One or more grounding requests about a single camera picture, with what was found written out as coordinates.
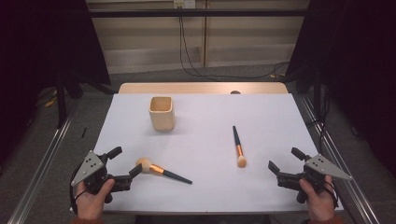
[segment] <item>wooden cup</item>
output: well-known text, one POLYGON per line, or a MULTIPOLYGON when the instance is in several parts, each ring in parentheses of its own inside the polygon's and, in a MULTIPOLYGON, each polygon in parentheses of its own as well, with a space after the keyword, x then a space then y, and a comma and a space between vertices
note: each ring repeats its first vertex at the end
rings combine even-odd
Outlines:
POLYGON ((159 132, 169 132, 175 127, 173 100, 169 96, 154 96, 149 104, 152 127, 159 132))

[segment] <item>finger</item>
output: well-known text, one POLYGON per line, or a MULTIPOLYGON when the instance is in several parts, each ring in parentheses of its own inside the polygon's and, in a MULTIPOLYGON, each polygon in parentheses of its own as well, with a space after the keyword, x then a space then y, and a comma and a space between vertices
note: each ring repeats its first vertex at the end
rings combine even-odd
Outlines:
POLYGON ((77 184, 77 191, 76 191, 76 195, 79 195, 81 192, 83 192, 84 190, 86 190, 87 188, 85 187, 84 181, 81 181, 77 184))
POLYGON ((114 179, 108 179, 100 189, 98 196, 104 200, 107 194, 113 189, 115 183, 116 181, 114 179))
POLYGON ((306 193, 306 195, 308 195, 309 200, 315 200, 318 197, 314 188, 308 181, 306 181, 304 179, 300 179, 299 183, 300 183, 300 186, 303 189, 303 191, 306 193))
POLYGON ((331 193, 334 192, 334 189, 332 188, 332 177, 330 175, 326 175, 324 177, 324 180, 326 181, 325 187, 328 189, 331 193))

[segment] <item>black curtain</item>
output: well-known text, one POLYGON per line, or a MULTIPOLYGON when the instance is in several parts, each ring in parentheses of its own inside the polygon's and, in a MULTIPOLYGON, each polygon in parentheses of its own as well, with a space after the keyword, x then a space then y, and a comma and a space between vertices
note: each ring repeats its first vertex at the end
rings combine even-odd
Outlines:
POLYGON ((396 13, 390 0, 312 0, 334 14, 305 18, 287 72, 300 92, 319 71, 373 153, 396 176, 396 13))
POLYGON ((3 0, 0 30, 3 162, 35 112, 37 94, 55 86, 59 74, 71 95, 82 79, 110 80, 84 0, 3 0))

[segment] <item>white table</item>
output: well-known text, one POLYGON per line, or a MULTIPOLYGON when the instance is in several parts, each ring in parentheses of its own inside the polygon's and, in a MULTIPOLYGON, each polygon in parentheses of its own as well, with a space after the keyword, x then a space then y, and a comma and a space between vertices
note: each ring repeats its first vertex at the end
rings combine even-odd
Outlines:
POLYGON ((278 187, 267 165, 271 160, 282 172, 296 174, 304 164, 290 153, 292 147, 317 154, 288 93, 117 94, 94 151, 100 155, 118 146, 123 152, 107 163, 110 174, 126 175, 137 159, 149 157, 193 182, 141 174, 130 191, 113 193, 105 206, 107 212, 153 215, 305 211, 305 204, 296 202, 297 191, 278 187), (149 100, 158 95, 174 99, 177 123, 169 133, 154 131, 150 123, 149 100), (246 168, 236 165, 233 125, 246 168))

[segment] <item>human hand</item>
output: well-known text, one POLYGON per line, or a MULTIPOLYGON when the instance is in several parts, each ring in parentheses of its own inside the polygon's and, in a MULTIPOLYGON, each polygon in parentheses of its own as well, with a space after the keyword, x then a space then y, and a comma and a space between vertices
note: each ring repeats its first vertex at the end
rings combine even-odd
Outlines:
POLYGON ((96 195, 84 192, 87 188, 81 181, 77 186, 78 218, 86 220, 96 220, 102 217, 105 197, 111 191, 115 183, 114 179, 108 179, 96 195))
MULTIPOLYGON (((332 183, 330 175, 326 175, 325 180, 329 184, 332 183)), ((332 186, 329 184, 325 184, 324 187, 333 193, 332 186)), ((308 196, 308 211, 312 221, 326 221, 334 217, 334 201, 329 192, 323 190, 316 193, 312 185, 304 179, 300 179, 300 186, 308 196)))

